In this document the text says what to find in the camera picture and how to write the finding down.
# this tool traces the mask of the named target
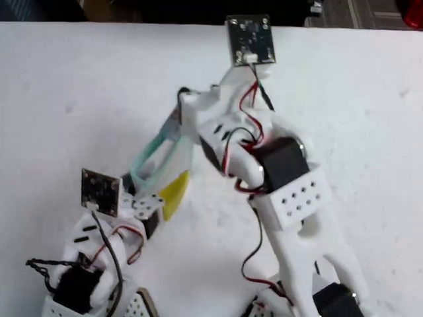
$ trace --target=cable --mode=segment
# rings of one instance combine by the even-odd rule
[[[233,129],[230,134],[227,136],[227,141],[226,141],[226,146],[225,146],[225,152],[223,154],[223,158],[222,158],[222,173],[224,173],[224,175],[227,175],[227,168],[229,167],[228,163],[229,163],[229,143],[231,141],[232,136],[234,135],[235,132],[239,131],[239,130],[243,130],[246,131],[252,139],[252,142],[248,143],[248,144],[257,144],[257,138],[254,136],[254,134],[252,134],[252,132],[250,130],[248,130],[245,127],[236,127],[235,129]]]
[[[269,109],[271,109],[271,111],[275,111],[275,108],[273,107],[272,101],[270,100],[269,96],[267,95],[266,91],[264,90],[264,87],[263,87],[262,83],[260,82],[260,79],[258,79],[257,71],[256,71],[256,65],[252,64],[252,65],[249,65],[249,66],[252,70],[252,73],[256,77],[256,80],[257,80],[257,83],[258,83],[258,88],[260,89],[260,92],[262,93],[263,100],[267,104],[267,107],[269,107]]]
[[[94,211],[91,211],[91,215],[93,216],[95,222],[98,225],[98,230],[100,231],[101,238],[103,239],[104,244],[106,245],[108,251],[110,252],[110,255],[112,256],[114,265],[116,266],[116,273],[118,274],[118,294],[116,295],[116,298],[114,299],[112,307],[110,307],[110,310],[108,311],[106,317],[112,317],[113,313],[116,310],[116,307],[118,307],[120,297],[122,296],[122,290],[124,288],[124,279],[122,277],[122,271],[120,271],[120,266],[118,262],[118,258],[116,257],[116,254],[113,251],[112,245],[110,244],[110,241],[107,239],[107,236],[105,235],[103,228],[101,227],[100,221],[97,218],[97,215]]]
[[[127,225],[120,225],[120,226],[117,226],[117,227],[115,227],[114,229],[113,229],[113,231],[112,231],[112,233],[110,234],[111,236],[113,235],[113,234],[116,234],[116,233],[118,233],[118,231],[120,230],[120,229],[126,229],[126,230],[128,230],[128,231],[130,231],[130,232],[133,232],[133,233],[135,233],[136,235],[138,235],[140,238],[141,238],[141,243],[139,244],[139,246],[138,246],[138,248],[137,248],[137,250],[128,258],[128,260],[127,260],[127,263],[128,263],[128,265],[131,265],[131,264],[133,264],[136,260],[138,260],[138,258],[139,258],[139,255],[141,255],[141,249],[143,248],[143,246],[144,246],[144,237],[143,237],[143,235],[142,235],[142,233],[140,232],[140,231],[138,231],[136,228],[133,228],[133,227],[131,227],[131,226],[127,226]],[[92,264],[95,262],[95,260],[97,260],[97,258],[98,258],[98,255],[104,250],[104,248],[106,247],[106,245],[105,244],[103,244],[95,253],[94,253],[94,256],[91,258],[91,259],[89,259],[90,260],[90,263],[88,264],[88,266],[86,266],[86,268],[89,268],[89,267],[91,267],[92,266]]]
[[[44,264],[44,265],[64,265],[64,266],[79,266],[81,265],[79,262],[71,262],[71,261],[54,261],[54,260],[41,260],[41,259],[31,259],[26,261],[25,265],[35,269],[39,274],[44,276],[44,284],[46,284],[47,290],[51,293],[55,293],[56,289],[50,285],[50,274],[46,267],[39,266],[37,264]]]
[[[244,194],[259,194],[265,190],[265,187],[263,185],[257,187],[257,188],[245,188],[241,186],[242,180],[240,178],[237,179],[235,182],[235,189],[238,192],[244,193]]]
[[[246,91],[246,93],[241,97],[241,99],[240,99],[240,101],[239,101],[239,104],[238,104],[238,107],[239,107],[239,109],[240,109],[240,111],[242,111],[242,112],[244,112],[246,115],[247,115],[247,117],[249,117],[249,119],[252,121],[252,122],[254,122],[254,124],[255,125],[257,125],[257,128],[258,128],[258,130],[260,131],[260,135],[258,136],[258,140],[257,140],[257,144],[259,144],[263,139],[264,139],[264,133],[263,133],[263,126],[262,126],[262,124],[256,119],[256,118],[254,118],[252,115],[250,115],[248,112],[246,112],[244,109],[243,109],[243,102],[244,102],[244,99],[251,93],[251,92],[253,92],[253,100],[252,100],[252,106],[254,106],[254,99],[255,99],[255,96],[256,96],[256,91],[257,91],[257,85],[258,85],[258,83],[255,81],[252,85],[251,85],[251,87]]]
[[[257,213],[257,210],[256,209],[252,209],[253,211],[254,211],[254,214],[256,215],[256,217],[257,217],[257,221],[258,221],[258,227],[259,227],[259,229],[260,229],[260,242],[258,243],[258,246],[245,258],[245,260],[244,260],[244,262],[243,262],[243,264],[242,264],[242,266],[241,266],[241,274],[243,275],[243,277],[247,280],[247,281],[250,281],[250,282],[255,282],[255,283],[262,283],[262,284],[267,284],[267,285],[269,285],[269,287],[278,295],[278,296],[280,296],[280,297],[284,297],[285,299],[288,299],[288,301],[292,304],[292,301],[285,295],[285,294],[283,294],[280,290],[279,290],[279,288],[278,288],[278,286],[275,284],[275,283],[273,283],[273,282],[271,282],[271,281],[268,281],[268,280],[265,280],[265,279],[255,279],[255,278],[252,278],[252,277],[249,277],[249,276],[246,276],[245,275],[245,272],[244,272],[244,269],[245,269],[245,264],[247,264],[247,262],[260,250],[260,248],[261,248],[261,246],[262,246],[262,243],[263,243],[263,230],[262,230],[262,223],[261,223],[261,220],[260,220],[260,217],[258,216],[258,213]]]

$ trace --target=black wire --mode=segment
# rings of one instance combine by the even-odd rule
[[[37,264],[44,264],[44,265],[64,265],[64,266],[80,266],[79,262],[71,262],[71,261],[54,261],[54,260],[42,260],[42,259],[31,259],[26,261],[25,265],[35,269],[39,274],[44,276],[44,284],[46,284],[46,288],[49,292],[55,293],[56,289],[53,288],[50,284],[50,274],[46,267],[39,266]]]
[[[124,279],[122,277],[122,271],[120,270],[118,258],[116,257],[116,254],[113,251],[112,245],[110,244],[110,241],[107,239],[107,236],[105,235],[103,228],[101,227],[100,221],[97,218],[97,215],[94,211],[91,211],[91,215],[93,216],[95,222],[98,225],[98,230],[100,231],[101,238],[103,239],[104,245],[107,247],[108,251],[110,252],[110,255],[112,256],[114,265],[116,266],[116,273],[118,274],[118,294],[116,295],[116,298],[114,299],[112,307],[110,307],[110,310],[108,311],[106,317],[112,317],[113,313],[115,312],[116,308],[118,307],[120,297],[122,296],[122,290],[124,288]]]
[[[257,143],[257,139],[256,139],[256,137],[254,136],[254,134],[252,134],[252,132],[250,131],[250,130],[248,130],[247,128],[245,128],[245,127],[236,127],[234,130],[232,130],[230,133],[229,133],[229,135],[227,136],[227,141],[226,141],[226,145],[225,145],[225,148],[227,148],[228,146],[229,146],[229,142],[231,141],[231,138],[232,138],[232,135],[236,132],[236,131],[238,131],[238,130],[243,130],[243,131],[246,131],[250,136],[251,136],[251,139],[252,139],[252,141],[254,142],[254,143]]]
[[[260,217],[258,216],[257,210],[255,208],[252,209],[254,211],[254,214],[257,217],[257,221],[258,221],[258,227],[260,228],[260,242],[258,243],[257,247],[245,258],[242,266],[241,266],[241,274],[243,275],[243,277],[247,280],[247,281],[256,281],[257,283],[265,283],[267,285],[269,285],[269,287],[278,295],[281,297],[284,297],[286,299],[288,299],[290,301],[289,298],[287,298],[284,294],[282,294],[275,286],[275,284],[271,281],[267,281],[264,279],[252,279],[248,276],[245,275],[245,265],[247,264],[247,262],[256,255],[256,253],[260,250],[262,243],[263,243],[263,229],[262,229],[262,222],[260,220]]]
[[[245,279],[247,279],[247,276],[245,275],[245,272],[244,272],[244,270],[245,270],[245,264],[247,264],[247,262],[253,257],[253,256],[255,256],[256,255],[256,253],[260,250],[260,248],[262,247],[262,243],[263,243],[263,229],[262,229],[262,222],[261,222],[261,220],[260,220],[260,217],[258,216],[258,213],[257,213],[257,211],[256,210],[253,210],[254,211],[254,214],[256,215],[256,217],[257,217],[257,221],[258,221],[258,227],[260,228],[260,241],[259,241],[259,243],[258,243],[258,245],[257,245],[257,247],[245,258],[245,260],[244,260],[244,262],[243,262],[243,264],[242,264],[242,266],[241,266],[241,273],[243,274],[243,277],[245,278]]]
[[[265,103],[267,104],[267,107],[269,107],[269,109],[271,109],[271,111],[275,111],[275,108],[273,107],[272,101],[270,100],[269,96],[267,95],[266,91],[264,90],[264,87],[263,87],[262,83],[260,82],[260,79],[258,79],[257,71],[256,71],[256,65],[255,64],[250,65],[250,68],[251,68],[252,72],[254,73],[254,76],[256,77],[258,88],[260,89],[260,92],[262,93],[262,97],[263,97]]]

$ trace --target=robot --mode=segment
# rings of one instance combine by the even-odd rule
[[[122,272],[175,212],[194,144],[222,176],[236,179],[235,189],[247,195],[280,265],[274,280],[242,270],[249,281],[268,286],[244,317],[378,316],[330,208],[331,189],[311,142],[278,116],[262,86],[276,62],[268,16],[230,16],[226,25],[232,67],[221,82],[207,92],[180,89],[175,111],[123,177],[83,169],[81,204],[89,213],[75,225],[62,260],[27,262],[49,290],[42,317],[158,316],[147,290]],[[148,160],[167,141],[165,159],[151,167]],[[182,170],[171,164],[177,155]],[[338,281],[319,274],[321,257]],[[40,265],[57,265],[51,280]]]

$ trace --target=circuit board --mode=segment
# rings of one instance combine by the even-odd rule
[[[81,205],[97,205],[97,211],[117,217],[121,179],[82,169]]]
[[[226,23],[234,66],[248,65],[245,54],[256,54],[257,64],[276,62],[268,15],[229,15]]]

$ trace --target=yellow part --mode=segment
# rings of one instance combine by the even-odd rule
[[[190,181],[190,171],[186,170],[181,175],[173,180],[168,186],[163,188],[159,192],[159,196],[165,200],[165,206],[163,207],[163,218],[168,221],[178,206],[182,197],[184,197],[186,187]]]

